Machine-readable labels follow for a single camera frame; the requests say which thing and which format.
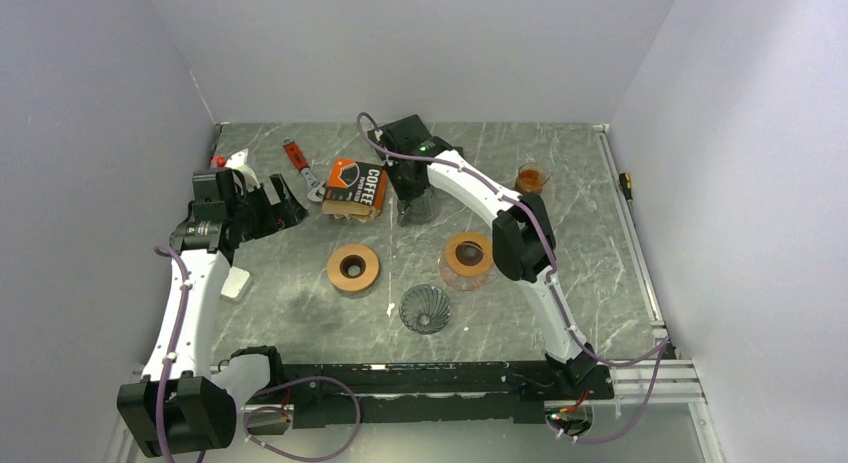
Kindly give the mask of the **orange coffee filter box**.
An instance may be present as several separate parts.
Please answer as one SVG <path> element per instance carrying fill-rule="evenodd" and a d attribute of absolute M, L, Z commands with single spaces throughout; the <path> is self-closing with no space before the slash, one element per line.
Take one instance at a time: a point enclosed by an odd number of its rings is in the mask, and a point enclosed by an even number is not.
<path fill-rule="evenodd" d="M 374 220 L 383 208 L 388 176 L 382 165 L 337 158 L 321 210 L 336 219 Z"/>

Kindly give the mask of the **clear glass ribbed dripper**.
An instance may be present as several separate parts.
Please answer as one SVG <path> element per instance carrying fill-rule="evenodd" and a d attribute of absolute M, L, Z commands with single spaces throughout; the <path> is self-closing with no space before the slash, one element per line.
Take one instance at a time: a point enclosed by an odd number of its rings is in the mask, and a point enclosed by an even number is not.
<path fill-rule="evenodd" d="M 441 288 L 415 285 L 404 293 L 399 315 L 407 329 L 422 335 L 435 334 L 450 321 L 451 300 Z"/>

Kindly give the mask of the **grey glass carafe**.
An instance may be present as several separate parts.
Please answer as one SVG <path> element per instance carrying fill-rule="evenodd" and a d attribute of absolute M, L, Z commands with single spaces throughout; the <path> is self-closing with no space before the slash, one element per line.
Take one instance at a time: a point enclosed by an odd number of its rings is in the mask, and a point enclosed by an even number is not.
<path fill-rule="evenodd" d="M 396 221 L 400 226 L 425 225 L 438 216 L 440 202 L 434 187 L 409 200 L 398 200 Z"/>

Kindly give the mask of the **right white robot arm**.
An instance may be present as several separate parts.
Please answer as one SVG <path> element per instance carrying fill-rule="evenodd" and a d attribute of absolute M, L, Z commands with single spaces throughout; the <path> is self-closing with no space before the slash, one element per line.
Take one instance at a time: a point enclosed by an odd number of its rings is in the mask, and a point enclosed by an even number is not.
<path fill-rule="evenodd" d="M 585 390 L 599 359 L 560 283 L 556 240 L 542 198 L 485 175 L 460 148 L 431 134 L 417 115 L 373 125 L 360 135 L 383 158 L 398 196 L 413 199 L 435 188 L 488 225 L 494 265 L 518 285 L 541 325 L 553 389 L 564 398 Z"/>

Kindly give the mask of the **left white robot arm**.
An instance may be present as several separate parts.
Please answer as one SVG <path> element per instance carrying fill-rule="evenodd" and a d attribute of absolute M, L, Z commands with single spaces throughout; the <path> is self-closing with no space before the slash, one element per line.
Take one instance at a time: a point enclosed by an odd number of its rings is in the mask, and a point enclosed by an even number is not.
<path fill-rule="evenodd" d="M 239 246 L 308 215 L 279 174 L 255 182 L 244 170 L 210 168 L 193 174 L 192 187 L 186 218 L 155 250 L 172 268 L 157 341 L 139 381 L 122 385 L 116 401 L 142 454 L 167 461 L 228 447 L 239 409 L 253 396 L 272 403 L 285 394 L 288 377 L 273 346 L 238 350 L 214 373 L 213 330 Z"/>

